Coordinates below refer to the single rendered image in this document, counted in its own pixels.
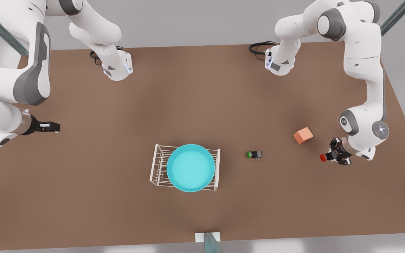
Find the cyan round plate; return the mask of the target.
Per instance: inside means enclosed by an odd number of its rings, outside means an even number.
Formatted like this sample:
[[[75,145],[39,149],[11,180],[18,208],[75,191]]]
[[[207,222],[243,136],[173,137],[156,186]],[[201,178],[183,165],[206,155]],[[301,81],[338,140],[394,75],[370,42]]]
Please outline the cyan round plate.
[[[172,185],[184,192],[206,188],[215,175],[215,160],[204,147],[186,144],[174,150],[167,161],[167,176]]]

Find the silver frame post with foot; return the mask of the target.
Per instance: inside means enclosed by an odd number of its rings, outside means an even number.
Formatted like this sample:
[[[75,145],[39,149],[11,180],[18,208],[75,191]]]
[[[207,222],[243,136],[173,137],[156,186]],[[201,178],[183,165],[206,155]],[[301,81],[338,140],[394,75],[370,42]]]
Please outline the silver frame post with foot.
[[[224,253],[219,242],[220,232],[204,232],[195,234],[195,242],[204,243],[204,253]]]

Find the orange cube block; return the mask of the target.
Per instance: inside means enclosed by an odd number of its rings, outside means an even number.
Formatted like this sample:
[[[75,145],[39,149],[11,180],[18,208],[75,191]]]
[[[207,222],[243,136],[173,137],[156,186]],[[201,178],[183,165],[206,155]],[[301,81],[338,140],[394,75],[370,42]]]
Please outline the orange cube block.
[[[294,134],[294,138],[298,144],[302,144],[313,138],[313,134],[309,128],[303,128]]]

